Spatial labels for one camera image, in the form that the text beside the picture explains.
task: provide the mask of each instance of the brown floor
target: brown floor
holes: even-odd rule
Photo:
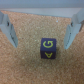
[[[64,50],[71,19],[2,12],[13,23],[19,45],[14,48],[0,31],[0,84],[84,84],[84,28]],[[42,37],[57,39],[56,59],[41,59]]]

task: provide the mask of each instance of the letter cube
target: letter cube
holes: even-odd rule
[[[41,58],[55,59],[56,58],[56,39],[42,38],[40,54],[41,54]]]

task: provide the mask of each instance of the cube front face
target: cube front face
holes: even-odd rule
[[[40,53],[41,53],[41,58],[55,59],[56,58],[56,39],[42,38]]]

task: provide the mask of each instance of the black cube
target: black cube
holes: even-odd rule
[[[55,59],[56,58],[56,39],[42,38],[40,54],[41,54],[41,58]]]

